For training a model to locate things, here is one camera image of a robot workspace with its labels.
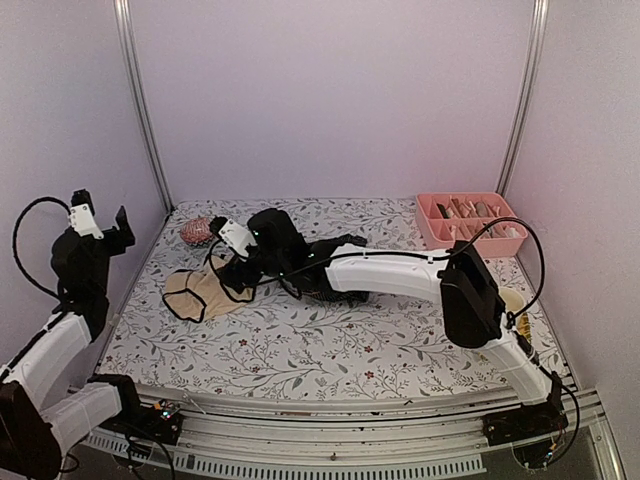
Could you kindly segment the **navy striped underwear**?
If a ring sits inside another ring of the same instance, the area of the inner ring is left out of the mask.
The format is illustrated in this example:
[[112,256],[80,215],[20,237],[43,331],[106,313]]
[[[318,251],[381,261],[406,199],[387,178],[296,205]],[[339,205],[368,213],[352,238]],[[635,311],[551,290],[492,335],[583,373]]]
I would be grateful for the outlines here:
[[337,287],[330,267],[336,263],[331,258],[337,254],[339,247],[365,247],[367,243],[368,240],[364,237],[345,234],[311,243],[302,241],[295,246],[286,247],[278,254],[282,274],[280,283],[297,300],[308,297],[329,303],[365,302],[369,293]]

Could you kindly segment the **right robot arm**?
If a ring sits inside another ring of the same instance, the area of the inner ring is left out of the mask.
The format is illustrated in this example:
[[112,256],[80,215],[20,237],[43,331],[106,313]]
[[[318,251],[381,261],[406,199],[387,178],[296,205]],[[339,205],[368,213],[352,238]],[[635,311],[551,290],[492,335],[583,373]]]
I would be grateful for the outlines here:
[[361,237],[307,242],[288,213],[269,208],[241,225],[216,217],[209,229],[233,256],[216,274],[224,291],[242,293],[271,282],[296,298],[334,300],[367,292],[415,297],[441,304],[445,335],[489,360],[521,402],[517,427],[537,436],[562,411],[563,384],[539,363],[472,240],[449,250],[369,249]]

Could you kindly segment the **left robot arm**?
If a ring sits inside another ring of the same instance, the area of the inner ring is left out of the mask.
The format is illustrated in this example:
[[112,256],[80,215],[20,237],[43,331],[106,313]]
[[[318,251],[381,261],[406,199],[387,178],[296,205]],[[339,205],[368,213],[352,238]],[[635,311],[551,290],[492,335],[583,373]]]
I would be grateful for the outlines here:
[[50,407],[58,377],[106,326],[112,257],[135,243],[125,209],[102,230],[88,203],[69,209],[69,227],[51,249],[59,307],[43,329],[1,371],[1,467],[28,479],[54,479],[64,456],[95,427],[112,419],[128,434],[148,426],[133,380],[95,376]]

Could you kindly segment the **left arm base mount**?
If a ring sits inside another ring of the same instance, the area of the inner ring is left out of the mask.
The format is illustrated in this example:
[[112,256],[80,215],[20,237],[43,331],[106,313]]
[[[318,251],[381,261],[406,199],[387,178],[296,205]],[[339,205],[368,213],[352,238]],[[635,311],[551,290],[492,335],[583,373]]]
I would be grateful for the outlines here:
[[176,446],[184,417],[177,402],[159,400],[151,406],[141,406],[135,413],[120,413],[103,422],[100,427],[136,438],[152,438],[163,444]]

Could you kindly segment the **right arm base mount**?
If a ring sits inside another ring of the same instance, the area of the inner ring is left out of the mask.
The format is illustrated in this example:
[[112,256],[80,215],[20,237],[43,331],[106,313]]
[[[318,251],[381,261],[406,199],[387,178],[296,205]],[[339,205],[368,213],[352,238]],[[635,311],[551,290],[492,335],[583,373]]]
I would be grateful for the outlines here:
[[569,425],[566,414],[551,402],[521,405],[482,417],[482,433],[490,446],[559,433]]

